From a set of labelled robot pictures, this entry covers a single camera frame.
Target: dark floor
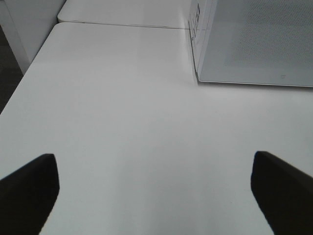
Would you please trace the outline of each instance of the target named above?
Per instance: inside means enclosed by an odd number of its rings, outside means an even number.
[[[0,114],[23,74],[0,27]]]

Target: table surface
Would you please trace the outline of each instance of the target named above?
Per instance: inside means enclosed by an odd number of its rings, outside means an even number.
[[[188,28],[191,0],[67,0],[60,22]]]
[[[269,151],[313,175],[310,89],[198,85],[187,30],[61,23],[0,115],[0,178],[43,153],[42,233],[273,234],[250,189]]]

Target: black object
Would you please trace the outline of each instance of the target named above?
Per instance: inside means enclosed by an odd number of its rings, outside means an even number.
[[[59,194],[53,154],[44,154],[0,180],[0,235],[37,235]]]
[[[276,235],[313,235],[312,177],[268,152],[257,152],[251,189]]]

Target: white desk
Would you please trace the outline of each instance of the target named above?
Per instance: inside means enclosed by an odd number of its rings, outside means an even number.
[[[256,150],[313,175],[311,90],[198,86],[186,30],[61,23],[0,115],[0,177],[43,153],[41,234],[271,235]]]
[[[59,22],[187,28],[191,0],[67,0]]]

